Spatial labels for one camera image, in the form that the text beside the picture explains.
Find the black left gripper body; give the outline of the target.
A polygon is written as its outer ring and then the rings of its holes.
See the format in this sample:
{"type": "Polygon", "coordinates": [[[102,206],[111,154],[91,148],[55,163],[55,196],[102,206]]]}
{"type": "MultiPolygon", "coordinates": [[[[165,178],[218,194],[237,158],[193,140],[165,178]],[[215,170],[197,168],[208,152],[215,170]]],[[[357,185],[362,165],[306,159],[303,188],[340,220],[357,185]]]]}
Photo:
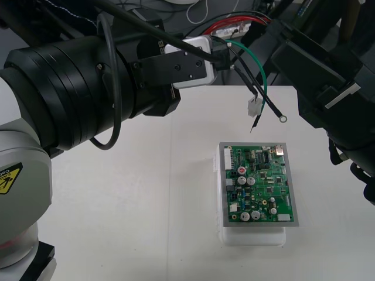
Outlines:
{"type": "Polygon", "coordinates": [[[125,89],[125,107],[127,117],[166,116],[173,112],[180,103],[180,92],[171,84],[149,85],[139,79],[142,59],[161,55],[165,42],[151,35],[128,28],[125,42],[125,67],[127,82],[125,89]]]}

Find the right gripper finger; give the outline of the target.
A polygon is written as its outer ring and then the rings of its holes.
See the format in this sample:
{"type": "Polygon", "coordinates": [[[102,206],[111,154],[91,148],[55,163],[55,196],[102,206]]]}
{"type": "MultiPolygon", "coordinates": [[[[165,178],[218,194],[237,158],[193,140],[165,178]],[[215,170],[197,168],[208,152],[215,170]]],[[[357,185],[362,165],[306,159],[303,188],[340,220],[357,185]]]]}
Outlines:
{"type": "Polygon", "coordinates": [[[298,29],[280,20],[275,22],[275,38],[278,39],[277,49],[289,40],[337,72],[346,80],[346,84],[359,83],[363,62],[349,44],[339,44],[332,50],[326,50],[298,29]]]}
{"type": "Polygon", "coordinates": [[[346,85],[346,80],[337,72],[289,40],[277,49],[271,60],[306,98],[317,98],[329,87],[340,90],[346,85]]]}

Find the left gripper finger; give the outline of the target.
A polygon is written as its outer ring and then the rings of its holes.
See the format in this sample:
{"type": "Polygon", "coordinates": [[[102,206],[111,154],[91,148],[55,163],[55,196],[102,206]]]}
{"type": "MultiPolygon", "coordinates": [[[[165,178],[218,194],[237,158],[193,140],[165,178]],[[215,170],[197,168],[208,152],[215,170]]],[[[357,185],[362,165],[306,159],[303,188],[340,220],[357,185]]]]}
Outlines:
{"type": "Polygon", "coordinates": [[[231,67],[230,51],[228,48],[221,48],[215,50],[215,55],[220,59],[215,62],[215,70],[223,71],[229,70],[231,67]]]}
{"type": "Polygon", "coordinates": [[[217,36],[212,36],[213,49],[228,49],[227,42],[217,36]]]}

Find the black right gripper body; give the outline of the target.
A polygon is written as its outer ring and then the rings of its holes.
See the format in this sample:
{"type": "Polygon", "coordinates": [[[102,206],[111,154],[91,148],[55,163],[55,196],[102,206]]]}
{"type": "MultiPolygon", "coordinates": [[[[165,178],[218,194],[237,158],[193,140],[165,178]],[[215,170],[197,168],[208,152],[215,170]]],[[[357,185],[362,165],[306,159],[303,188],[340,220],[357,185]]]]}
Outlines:
{"type": "Polygon", "coordinates": [[[347,150],[359,150],[374,143],[374,68],[363,63],[359,83],[332,87],[317,98],[298,92],[299,114],[314,128],[323,128],[328,136],[347,150]]]}

